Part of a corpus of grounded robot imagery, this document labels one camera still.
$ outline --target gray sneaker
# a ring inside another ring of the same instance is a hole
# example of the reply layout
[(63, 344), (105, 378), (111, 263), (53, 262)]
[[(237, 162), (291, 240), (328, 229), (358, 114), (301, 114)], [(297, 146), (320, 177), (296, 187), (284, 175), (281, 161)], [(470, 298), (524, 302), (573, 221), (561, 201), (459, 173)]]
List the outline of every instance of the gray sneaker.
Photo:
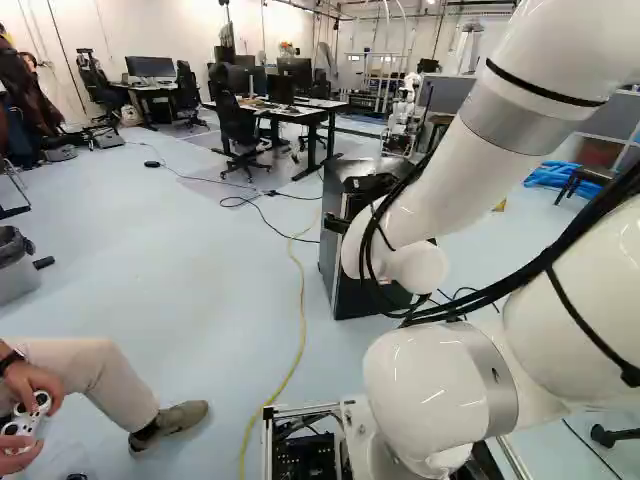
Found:
[(148, 439), (139, 440), (129, 435), (129, 452), (140, 455), (158, 440), (195, 427), (207, 416), (209, 404), (204, 400), (191, 400), (174, 407), (160, 410), (156, 417), (158, 430)]

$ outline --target trash can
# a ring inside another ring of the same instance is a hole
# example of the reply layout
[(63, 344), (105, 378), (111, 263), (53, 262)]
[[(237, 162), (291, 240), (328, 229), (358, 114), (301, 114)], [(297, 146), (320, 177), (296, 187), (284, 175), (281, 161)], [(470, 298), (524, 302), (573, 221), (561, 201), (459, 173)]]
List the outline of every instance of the trash can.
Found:
[(0, 226), (0, 305), (40, 286), (40, 273), (33, 266), (35, 247), (15, 227)]

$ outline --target white game controller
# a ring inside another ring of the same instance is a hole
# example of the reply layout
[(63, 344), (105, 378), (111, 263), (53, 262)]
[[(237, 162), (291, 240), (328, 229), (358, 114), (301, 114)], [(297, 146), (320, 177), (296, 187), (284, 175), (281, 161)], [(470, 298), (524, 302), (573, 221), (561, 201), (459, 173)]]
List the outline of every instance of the white game controller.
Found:
[[(0, 430), (0, 435), (18, 435), (21, 437), (35, 437), (36, 429), (43, 417), (51, 410), (51, 395), (44, 390), (33, 392), (33, 396), (38, 404), (38, 409), (29, 413), (22, 402), (13, 407), (13, 419), (5, 424)], [(7, 455), (17, 455), (31, 450), (33, 446), (20, 449), (7, 448)]]

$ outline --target floor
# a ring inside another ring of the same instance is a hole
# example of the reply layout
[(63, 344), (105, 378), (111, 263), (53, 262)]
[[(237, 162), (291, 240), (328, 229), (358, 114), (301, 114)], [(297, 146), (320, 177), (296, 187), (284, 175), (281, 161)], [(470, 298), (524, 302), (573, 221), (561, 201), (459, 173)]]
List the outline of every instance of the floor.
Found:
[[(283, 133), (296, 135), (295, 129)], [(203, 398), (214, 415), (186, 438), (133, 460), (126, 435), (84, 398), (70, 397), (47, 425), (45, 451), (22, 478), (58, 479), (82, 470), (100, 480), (233, 479), (244, 426), (280, 383), (296, 351), (298, 270), (287, 256), (286, 241), (257, 212), (218, 205), (225, 195), (251, 192), (142, 165), (160, 154), (181, 173), (217, 179), (221, 156), (190, 139), (174, 138), (189, 135), (132, 128), (123, 136), (132, 143), (83, 152), (23, 175), (34, 209), (11, 224), (36, 243), (39, 256), (54, 255), (57, 263), (43, 272), (38, 291), (0, 308), (2, 335), (107, 336), (162, 404)], [(133, 142), (153, 145), (155, 151)], [(377, 141), (340, 135), (336, 150), (348, 158), (373, 156)], [(278, 163), (291, 162), (283, 156)], [(242, 183), (242, 177), (229, 181)], [(321, 188), (313, 175), (281, 191), (314, 197)], [(466, 231), (441, 239), (452, 264), (443, 289), (452, 293), (460, 286), (486, 285), (553, 241), (584, 205), (572, 198), (554, 207), (554, 196), (516, 187), (504, 213), (487, 214)], [(19, 202), (2, 177), (0, 202)], [(287, 233), (309, 227), (320, 207), (286, 198), (257, 202)], [(305, 238), (318, 236), (316, 222)], [(280, 403), (334, 401), (362, 392), (367, 346), (395, 323), (384, 317), (332, 320), (316, 267), (317, 246), (298, 244), (294, 250), (306, 272), (309, 332), (302, 363)], [(584, 430), (589, 420), (580, 416), (571, 422)], [(259, 478), (257, 434), (247, 454), (248, 479)], [(513, 443), (534, 478), (615, 478), (562, 424), (518, 433)], [(640, 465), (628, 452), (632, 447), (628, 442), (627, 454), (614, 449), (602, 455), (635, 479)]]

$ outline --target black sock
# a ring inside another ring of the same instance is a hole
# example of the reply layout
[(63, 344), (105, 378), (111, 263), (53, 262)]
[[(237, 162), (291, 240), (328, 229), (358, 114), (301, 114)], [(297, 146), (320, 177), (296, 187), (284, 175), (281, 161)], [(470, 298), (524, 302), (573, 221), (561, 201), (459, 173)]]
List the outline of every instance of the black sock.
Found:
[(159, 428), (160, 427), (158, 427), (158, 424), (156, 423), (156, 419), (154, 418), (153, 420), (151, 420), (151, 423), (149, 423), (142, 430), (138, 430), (137, 432), (133, 433), (133, 437), (136, 440), (145, 442), (149, 440), (158, 431)]

